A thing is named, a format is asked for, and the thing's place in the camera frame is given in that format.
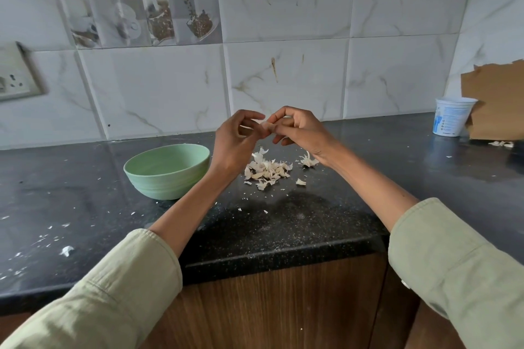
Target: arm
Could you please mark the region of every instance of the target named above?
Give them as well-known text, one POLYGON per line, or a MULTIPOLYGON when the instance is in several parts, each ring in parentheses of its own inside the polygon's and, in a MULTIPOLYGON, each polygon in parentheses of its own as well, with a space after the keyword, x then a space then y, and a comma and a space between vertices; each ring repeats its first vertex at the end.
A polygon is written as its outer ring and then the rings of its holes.
POLYGON ((257 140, 269 134, 252 118, 264 115, 239 111, 228 119, 216 132, 204 178, 149 230, 129 233, 1 348, 138 347, 182 289, 177 257, 215 198, 244 169, 257 140))
POLYGON ((420 203, 340 144, 309 111, 283 107, 265 123, 334 168, 391 232, 389 262, 466 347, 524 347, 524 266, 437 199, 420 203))

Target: shirt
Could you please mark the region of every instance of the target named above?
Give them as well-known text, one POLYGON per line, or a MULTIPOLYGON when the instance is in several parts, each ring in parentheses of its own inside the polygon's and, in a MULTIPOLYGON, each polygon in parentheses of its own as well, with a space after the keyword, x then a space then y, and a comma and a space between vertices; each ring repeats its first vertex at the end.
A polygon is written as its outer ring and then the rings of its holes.
MULTIPOLYGON (((467 348, 524 347, 524 266, 438 199, 418 203, 395 224, 389 262, 407 286, 451 320, 467 348)), ((171 248, 138 229, 0 349, 138 347, 181 289, 171 248)))

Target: cardboard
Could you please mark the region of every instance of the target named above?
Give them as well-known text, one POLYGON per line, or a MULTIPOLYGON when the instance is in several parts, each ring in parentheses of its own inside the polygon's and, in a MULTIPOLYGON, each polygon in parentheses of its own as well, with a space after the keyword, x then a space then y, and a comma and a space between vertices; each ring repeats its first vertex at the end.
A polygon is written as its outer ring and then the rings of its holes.
POLYGON ((476 98, 466 122, 472 140, 524 139, 524 61, 475 66, 461 75, 462 96, 476 98))

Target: brown wood panel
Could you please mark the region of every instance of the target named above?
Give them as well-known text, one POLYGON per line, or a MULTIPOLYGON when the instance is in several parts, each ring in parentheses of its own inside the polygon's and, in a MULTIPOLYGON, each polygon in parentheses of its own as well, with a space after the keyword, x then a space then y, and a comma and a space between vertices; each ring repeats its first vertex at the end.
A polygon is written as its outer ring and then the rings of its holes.
POLYGON ((15 331, 25 320, 29 319, 31 313, 13 314, 0 317, 0 343, 15 331))
POLYGON ((370 349, 403 349, 419 307, 420 298, 402 284, 393 268, 388 266, 370 349))
POLYGON ((367 349, 384 254, 188 286, 142 349, 367 349))
POLYGON ((421 301, 405 349, 465 349, 465 346, 451 322, 421 301))

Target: electrical outlet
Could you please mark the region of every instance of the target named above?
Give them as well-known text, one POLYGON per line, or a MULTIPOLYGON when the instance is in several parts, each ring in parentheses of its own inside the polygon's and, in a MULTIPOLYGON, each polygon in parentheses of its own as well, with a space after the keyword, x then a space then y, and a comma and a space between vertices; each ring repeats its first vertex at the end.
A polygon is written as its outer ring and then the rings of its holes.
POLYGON ((0 48, 0 101, 42 94, 17 43, 0 48))

